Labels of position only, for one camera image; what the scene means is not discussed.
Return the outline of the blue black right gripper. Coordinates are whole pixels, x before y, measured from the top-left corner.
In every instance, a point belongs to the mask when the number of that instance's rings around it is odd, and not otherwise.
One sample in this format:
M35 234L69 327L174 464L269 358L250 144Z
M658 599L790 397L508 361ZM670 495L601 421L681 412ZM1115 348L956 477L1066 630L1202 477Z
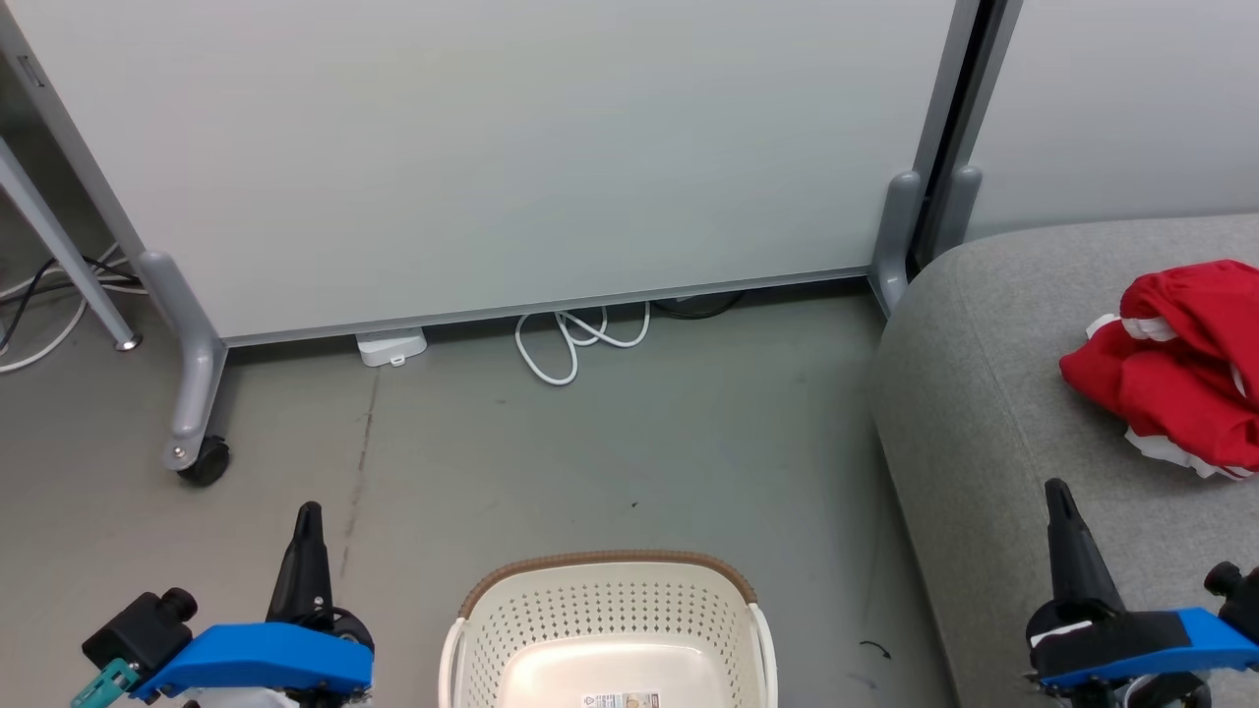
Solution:
M1256 641L1206 608L1126 614L1073 493L1045 482L1053 602L1027 622L1030 682L1066 707L1170 707L1212 671L1254 671Z

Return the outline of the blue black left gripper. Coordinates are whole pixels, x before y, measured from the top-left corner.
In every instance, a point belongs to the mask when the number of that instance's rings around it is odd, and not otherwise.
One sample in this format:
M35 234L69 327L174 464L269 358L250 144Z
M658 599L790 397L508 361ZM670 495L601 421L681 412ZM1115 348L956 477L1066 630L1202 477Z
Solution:
M368 694L370 632L332 606L319 501L305 501L279 561L267 621L215 624L195 635L193 606L131 608L131 698L193 700L195 692L269 692L300 707L342 707Z

